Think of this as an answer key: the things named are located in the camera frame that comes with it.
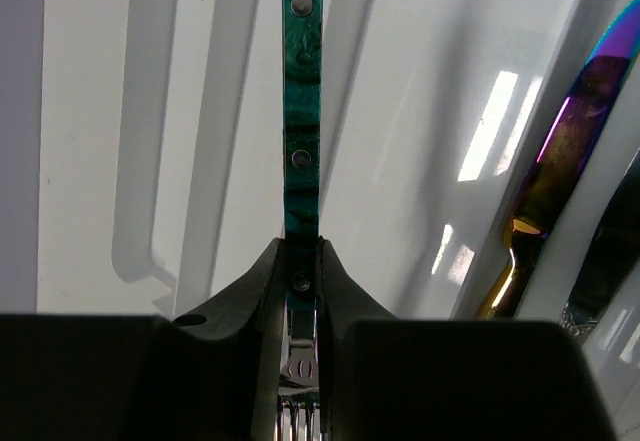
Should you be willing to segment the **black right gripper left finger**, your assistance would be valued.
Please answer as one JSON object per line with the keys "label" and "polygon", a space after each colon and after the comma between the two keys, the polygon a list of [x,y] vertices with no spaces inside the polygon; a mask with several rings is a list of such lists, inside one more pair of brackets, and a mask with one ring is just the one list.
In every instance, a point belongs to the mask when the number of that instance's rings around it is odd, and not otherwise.
{"label": "black right gripper left finger", "polygon": [[267,440],[283,328],[284,244],[193,310],[5,314],[5,440]]}

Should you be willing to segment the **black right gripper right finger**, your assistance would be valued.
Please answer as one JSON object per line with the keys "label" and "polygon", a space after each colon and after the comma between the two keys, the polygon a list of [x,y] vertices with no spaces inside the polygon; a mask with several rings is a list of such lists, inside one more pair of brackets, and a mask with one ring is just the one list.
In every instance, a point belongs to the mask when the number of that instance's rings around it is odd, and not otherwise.
{"label": "black right gripper right finger", "polygon": [[549,321],[400,319],[315,247],[320,427],[331,440],[635,440]]}

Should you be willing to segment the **green handled fork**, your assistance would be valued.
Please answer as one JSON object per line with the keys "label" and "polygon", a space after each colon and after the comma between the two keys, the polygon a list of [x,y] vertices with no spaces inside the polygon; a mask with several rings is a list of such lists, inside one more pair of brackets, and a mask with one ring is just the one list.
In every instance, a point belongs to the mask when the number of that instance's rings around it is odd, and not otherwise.
{"label": "green handled fork", "polygon": [[282,0],[287,360],[279,434],[314,437],[319,408],[315,257],[319,239],[323,0]]}

